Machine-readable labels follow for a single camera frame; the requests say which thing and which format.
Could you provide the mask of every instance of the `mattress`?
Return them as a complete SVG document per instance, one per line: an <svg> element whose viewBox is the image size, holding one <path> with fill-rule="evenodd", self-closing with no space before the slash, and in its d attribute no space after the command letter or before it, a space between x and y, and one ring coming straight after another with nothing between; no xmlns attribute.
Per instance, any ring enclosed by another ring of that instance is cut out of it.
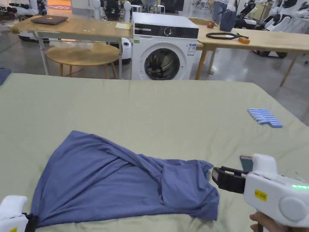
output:
<svg viewBox="0 0 309 232"><path fill-rule="evenodd" d="M283 128L259 125L247 108L267 108ZM280 174L306 178L309 128L260 87L224 81L127 81L11 74L0 86L0 199L25 195L30 211L52 152L72 130L135 153L199 159L241 169L240 155L277 160ZM183 214L62 224L37 232L251 231L241 194L219 190L218 221Z"/></svg>

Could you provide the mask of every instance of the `smartphone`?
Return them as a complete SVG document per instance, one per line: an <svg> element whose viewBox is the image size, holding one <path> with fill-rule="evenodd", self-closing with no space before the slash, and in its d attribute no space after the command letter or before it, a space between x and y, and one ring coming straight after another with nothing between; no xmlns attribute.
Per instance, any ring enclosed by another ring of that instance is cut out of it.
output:
<svg viewBox="0 0 309 232"><path fill-rule="evenodd" d="M253 161L252 156L239 156L241 165L243 166L243 170L246 172L252 172L253 169Z"/></svg>

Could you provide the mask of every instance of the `wooden tabletop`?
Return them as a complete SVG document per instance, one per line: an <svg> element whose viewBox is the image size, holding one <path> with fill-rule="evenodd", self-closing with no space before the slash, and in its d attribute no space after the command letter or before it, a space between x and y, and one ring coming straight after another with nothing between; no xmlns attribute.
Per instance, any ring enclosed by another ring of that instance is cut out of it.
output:
<svg viewBox="0 0 309 232"><path fill-rule="evenodd" d="M33 32L33 31L48 31L79 35L94 35L133 38L131 30L116 29L117 22L103 21L87 18L69 18L68 20L58 25L37 24L31 22L32 19L40 17L39 15L28 18L17 23L12 27L13 32Z"/></svg>
<svg viewBox="0 0 309 232"><path fill-rule="evenodd" d="M93 50L76 50L75 48L51 47L46 55L51 60L66 65L93 66L109 64L118 60L119 49L103 44L93 43Z"/></svg>
<svg viewBox="0 0 309 232"><path fill-rule="evenodd" d="M213 29L207 28L206 26L198 26L198 41L202 44L206 44L209 47L218 48L235 48L235 49L256 49L278 52L287 51L309 51L309 35L306 34L295 34L285 32L269 32L269 31L258 31L248 29L237 29L233 28L231 33L239 33L243 36L248 36L250 43L242 44L238 39L233 40L220 40L207 38L206 34L211 32L223 32L220 31L219 27Z"/></svg>

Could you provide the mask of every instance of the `gray floor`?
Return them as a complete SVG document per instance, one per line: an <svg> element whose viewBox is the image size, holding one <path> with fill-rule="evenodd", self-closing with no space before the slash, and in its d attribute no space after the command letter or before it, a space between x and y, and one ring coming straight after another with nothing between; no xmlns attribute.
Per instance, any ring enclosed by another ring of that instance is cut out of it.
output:
<svg viewBox="0 0 309 232"><path fill-rule="evenodd" d="M53 11L49 14L63 15L63 11ZM210 12L192 6L186 0L184 11L179 15L210 19ZM194 79L201 52L196 52L192 67L191 79ZM207 55L201 80L226 80L252 82L263 88L268 94L281 103L292 114L309 126L309 60L308 56L299 57L295 63L284 87L279 87L293 54L285 59L262 58L251 51L218 49L215 56L214 75L207 74L207 66L211 52ZM17 35L4 33L0 37L0 66L10 68L16 73L45 74L40 56L39 45L21 41ZM59 65L49 61L50 74L59 75ZM129 79L130 65L123 67L123 76ZM86 67L76 72L73 77L105 78L103 67Z"/></svg>

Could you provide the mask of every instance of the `orange object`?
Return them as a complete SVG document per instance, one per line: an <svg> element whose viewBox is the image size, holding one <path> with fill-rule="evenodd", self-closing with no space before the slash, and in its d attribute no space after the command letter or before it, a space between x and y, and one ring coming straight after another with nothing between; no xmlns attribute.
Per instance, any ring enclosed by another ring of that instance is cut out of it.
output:
<svg viewBox="0 0 309 232"><path fill-rule="evenodd" d="M238 38L238 41L243 43L243 44L249 44L250 43L250 40L249 39L246 39L244 37L239 37Z"/></svg>
<svg viewBox="0 0 309 232"><path fill-rule="evenodd" d="M207 27L208 27L208 28L213 28L214 25L215 25L215 22L214 22L214 21L209 21Z"/></svg>

